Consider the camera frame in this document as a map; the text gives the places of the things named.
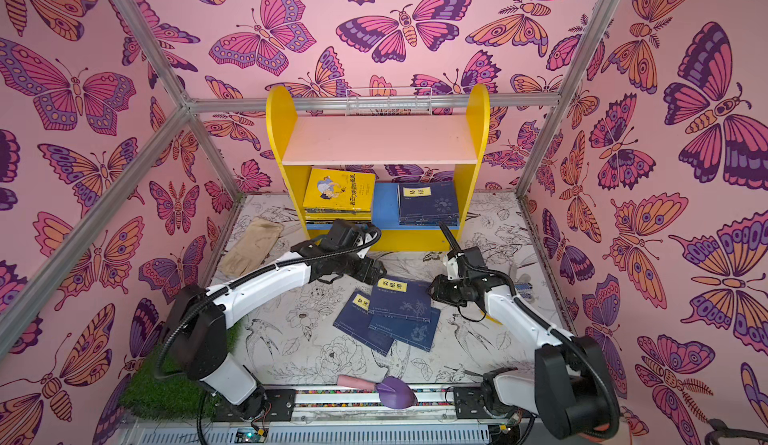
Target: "blue shelf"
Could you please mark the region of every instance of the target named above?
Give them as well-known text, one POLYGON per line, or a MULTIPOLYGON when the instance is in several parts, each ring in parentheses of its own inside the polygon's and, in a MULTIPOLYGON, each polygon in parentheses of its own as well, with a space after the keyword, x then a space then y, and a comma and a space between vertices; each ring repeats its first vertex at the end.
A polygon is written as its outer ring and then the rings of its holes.
MULTIPOLYGON (((373 189, 372 222, 381 230, 439 230, 435 226, 400 225, 397 183, 377 183, 373 189)), ((307 223, 307 230, 329 230, 330 224, 307 223)), ((459 230, 461 227, 448 227, 459 230)))

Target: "purple shovel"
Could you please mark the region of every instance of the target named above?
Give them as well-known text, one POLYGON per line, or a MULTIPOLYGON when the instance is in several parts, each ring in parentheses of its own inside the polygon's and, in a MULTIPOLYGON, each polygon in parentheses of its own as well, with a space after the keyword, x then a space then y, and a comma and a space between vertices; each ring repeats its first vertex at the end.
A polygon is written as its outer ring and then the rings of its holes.
POLYGON ((336 384, 340 387, 358 388, 369 392, 379 392, 382 405, 401 410, 417 404, 416 394, 408 383, 395 377, 387 377, 381 383, 369 382, 362 378, 339 375, 336 384))

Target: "pink handle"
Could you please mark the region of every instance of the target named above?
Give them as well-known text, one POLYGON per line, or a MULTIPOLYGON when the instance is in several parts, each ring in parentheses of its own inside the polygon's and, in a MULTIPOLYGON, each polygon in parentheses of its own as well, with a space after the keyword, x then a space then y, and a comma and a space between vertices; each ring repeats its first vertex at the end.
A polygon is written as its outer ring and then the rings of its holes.
POLYGON ((336 380, 336 385, 339 385, 340 387, 357 388, 368 392, 376 391, 376 384, 374 382, 369 382, 362 378, 348 377, 347 375, 339 375, 339 378, 336 380))

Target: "bookshelf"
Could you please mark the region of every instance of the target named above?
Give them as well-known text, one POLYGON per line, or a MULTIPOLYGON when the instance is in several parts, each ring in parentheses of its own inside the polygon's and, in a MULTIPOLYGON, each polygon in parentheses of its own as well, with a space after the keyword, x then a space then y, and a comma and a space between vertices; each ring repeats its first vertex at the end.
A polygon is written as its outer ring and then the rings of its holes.
MULTIPOLYGON (((453 181, 461 214, 452 228, 461 239, 488 141, 490 100, 485 85, 475 85, 466 115, 389 115, 298 117, 282 86, 266 100, 266 130, 296 214, 310 238, 329 225, 310 225, 302 202, 312 166, 341 164, 454 164, 453 181)), ((398 223, 397 184, 376 184, 373 224, 382 229, 375 251, 446 251, 438 227, 398 223)))

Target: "blue book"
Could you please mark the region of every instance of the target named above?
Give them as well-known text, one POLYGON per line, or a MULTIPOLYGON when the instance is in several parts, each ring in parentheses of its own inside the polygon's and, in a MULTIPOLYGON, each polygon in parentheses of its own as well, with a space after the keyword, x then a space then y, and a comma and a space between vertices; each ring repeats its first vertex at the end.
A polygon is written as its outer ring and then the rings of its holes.
POLYGON ((389 348, 392 347, 392 342, 395 339, 369 328, 371 318, 373 318, 373 316, 368 315, 369 304, 370 297, 360 290, 355 290, 341 309, 339 316, 336 317, 333 326, 372 350, 379 352, 379 354, 386 356, 389 354, 389 348))
POLYGON ((371 319, 371 330, 389 335, 404 344, 413 345, 424 351, 432 349, 432 342, 437 332, 437 322, 440 321, 440 310, 431 308, 429 323, 406 320, 405 318, 374 317, 371 319))
POLYGON ((373 285, 368 311, 380 317, 405 318, 429 322, 432 299, 427 295, 428 281, 386 276, 373 285))
POLYGON ((400 219, 458 217, 456 187, 452 181, 398 184, 400 219))

